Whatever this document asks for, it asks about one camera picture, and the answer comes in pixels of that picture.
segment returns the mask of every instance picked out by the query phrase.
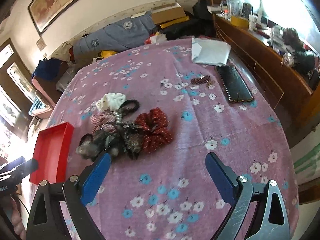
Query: smartphone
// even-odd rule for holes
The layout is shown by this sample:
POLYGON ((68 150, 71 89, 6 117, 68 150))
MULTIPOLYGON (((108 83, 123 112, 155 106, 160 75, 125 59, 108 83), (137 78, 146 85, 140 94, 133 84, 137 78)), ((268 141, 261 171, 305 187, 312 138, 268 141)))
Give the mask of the smartphone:
POLYGON ((253 100, 252 93, 234 66, 226 65, 217 66, 216 68, 230 102, 250 102, 253 100))

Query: logo on blanket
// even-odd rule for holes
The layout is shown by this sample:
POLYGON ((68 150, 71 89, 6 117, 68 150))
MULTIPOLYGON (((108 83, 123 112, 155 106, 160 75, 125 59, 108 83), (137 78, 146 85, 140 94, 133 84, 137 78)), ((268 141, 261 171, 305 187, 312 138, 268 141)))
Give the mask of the logo on blanket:
POLYGON ((125 23, 123 24, 123 28, 125 28, 126 30, 131 29, 132 26, 133 26, 132 21, 127 21, 127 22, 125 22, 125 23))
POLYGON ((99 45, 98 39, 95 39, 95 40, 92 40, 92 41, 91 41, 91 47, 95 48, 95 47, 97 47, 98 45, 99 45))

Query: cardboard box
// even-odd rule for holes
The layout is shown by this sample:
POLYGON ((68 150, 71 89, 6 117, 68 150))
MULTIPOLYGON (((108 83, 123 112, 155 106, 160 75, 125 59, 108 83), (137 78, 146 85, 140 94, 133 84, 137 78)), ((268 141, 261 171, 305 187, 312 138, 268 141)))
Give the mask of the cardboard box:
POLYGON ((178 3, 166 4, 151 9, 151 18, 155 25, 185 16, 183 8, 178 3))

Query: door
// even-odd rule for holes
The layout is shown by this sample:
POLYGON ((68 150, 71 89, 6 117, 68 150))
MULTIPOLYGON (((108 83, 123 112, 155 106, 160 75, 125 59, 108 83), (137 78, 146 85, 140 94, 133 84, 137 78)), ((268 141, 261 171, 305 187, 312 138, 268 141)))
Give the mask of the door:
POLYGON ((8 130, 23 139, 32 119, 28 112, 36 98, 35 91, 31 73, 11 40, 7 40, 0 46, 0 116, 8 130))

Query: glass mug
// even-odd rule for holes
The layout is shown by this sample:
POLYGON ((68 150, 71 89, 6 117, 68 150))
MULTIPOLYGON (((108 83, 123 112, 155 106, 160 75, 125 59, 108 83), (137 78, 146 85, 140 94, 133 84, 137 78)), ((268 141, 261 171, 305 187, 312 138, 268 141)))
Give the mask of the glass mug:
POLYGON ((240 15, 239 2, 235 2, 232 0, 221 1, 220 9, 221 9, 221 12, 222 12, 224 18, 228 21, 231 21, 231 16, 239 16, 240 15), (228 7, 227 12, 224 12, 224 10, 222 9, 223 5, 225 5, 225 4, 228 7))

